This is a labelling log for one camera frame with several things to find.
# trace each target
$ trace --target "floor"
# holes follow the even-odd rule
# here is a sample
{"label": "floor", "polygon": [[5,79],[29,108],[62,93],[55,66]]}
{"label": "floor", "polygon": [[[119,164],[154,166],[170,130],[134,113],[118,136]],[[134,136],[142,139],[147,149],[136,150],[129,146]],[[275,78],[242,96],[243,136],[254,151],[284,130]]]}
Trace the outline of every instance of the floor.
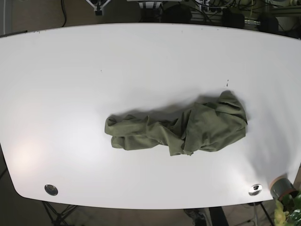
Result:
{"label": "floor", "polygon": [[[136,2],[112,0],[105,8],[104,16],[95,16],[85,0],[65,0],[67,11],[66,26],[100,23],[132,23],[140,20],[140,10]],[[13,0],[13,31],[37,31],[61,27],[63,14],[60,0]],[[290,27],[285,20],[282,27]],[[5,168],[0,153],[0,172]],[[296,179],[301,184],[301,172]],[[53,203],[59,212],[65,205]],[[272,216],[274,202],[264,202]],[[223,207],[230,226],[235,226],[253,217],[253,208],[244,205]],[[257,207],[260,226],[269,226],[261,207]],[[77,226],[192,226],[192,220],[183,210],[120,210],[79,207],[67,222]],[[8,173],[0,181],[0,225],[3,226],[50,226],[51,222],[41,201],[26,199],[14,190]]]}

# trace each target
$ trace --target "green cloth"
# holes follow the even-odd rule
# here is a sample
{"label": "green cloth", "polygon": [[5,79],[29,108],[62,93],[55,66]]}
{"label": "green cloth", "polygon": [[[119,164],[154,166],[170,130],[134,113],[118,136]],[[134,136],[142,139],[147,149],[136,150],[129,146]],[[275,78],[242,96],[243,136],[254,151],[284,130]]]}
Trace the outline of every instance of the green cloth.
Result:
{"label": "green cloth", "polygon": [[230,91],[217,103],[194,103],[173,121],[157,121],[150,116],[138,119],[128,115],[121,122],[109,117],[105,133],[112,135],[112,147],[125,150],[169,146],[170,155],[196,150],[216,152],[246,136],[246,113]]}

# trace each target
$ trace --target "plant pot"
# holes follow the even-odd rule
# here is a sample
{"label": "plant pot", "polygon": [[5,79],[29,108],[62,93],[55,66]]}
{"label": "plant pot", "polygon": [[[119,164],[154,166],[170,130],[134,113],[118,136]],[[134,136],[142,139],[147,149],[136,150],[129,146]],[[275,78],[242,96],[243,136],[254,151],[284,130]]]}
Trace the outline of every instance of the plant pot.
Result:
{"label": "plant pot", "polygon": [[290,194],[293,198],[298,194],[298,191],[285,176],[280,176],[273,180],[269,190],[273,198],[279,201],[282,201],[283,196],[286,194]]}

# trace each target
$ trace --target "wire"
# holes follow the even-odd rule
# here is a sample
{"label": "wire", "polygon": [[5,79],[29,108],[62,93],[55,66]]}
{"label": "wire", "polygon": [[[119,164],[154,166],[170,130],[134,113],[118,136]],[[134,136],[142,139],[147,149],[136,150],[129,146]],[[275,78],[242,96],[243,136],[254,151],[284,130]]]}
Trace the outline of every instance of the wire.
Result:
{"label": "wire", "polygon": [[64,24],[62,25],[62,27],[65,27],[66,23],[67,23],[67,13],[66,13],[66,9],[65,9],[65,1],[61,0],[61,7],[62,7],[62,12],[64,14]]}
{"label": "wire", "polygon": [[5,170],[1,173],[1,175],[0,175],[0,180],[1,180],[1,178],[3,177],[3,175],[6,173],[7,170],[8,170],[8,168],[6,167]]}
{"label": "wire", "polygon": [[205,5],[205,4],[199,3],[196,0],[193,0],[193,1],[194,1],[194,3],[196,5],[201,5],[201,6],[208,7],[208,8],[224,8],[224,7],[228,6],[228,5],[230,5],[233,0],[229,0],[226,4],[224,4],[222,6],[209,6],[209,5]]}

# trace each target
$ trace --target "white table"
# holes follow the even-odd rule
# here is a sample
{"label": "white table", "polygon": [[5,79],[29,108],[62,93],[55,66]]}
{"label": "white table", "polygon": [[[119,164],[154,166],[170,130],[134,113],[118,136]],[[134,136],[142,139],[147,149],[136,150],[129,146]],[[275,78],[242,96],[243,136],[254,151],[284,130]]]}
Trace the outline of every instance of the white table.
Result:
{"label": "white table", "polygon": [[[212,207],[269,200],[268,183],[296,177],[298,40],[199,25],[108,24],[2,38],[0,50],[0,143],[23,197],[107,208]],[[125,151],[104,133],[111,114],[162,110],[171,119],[226,89],[245,107],[247,135],[216,153]],[[58,195],[47,194],[46,184]],[[255,184],[262,192],[250,196]]]}

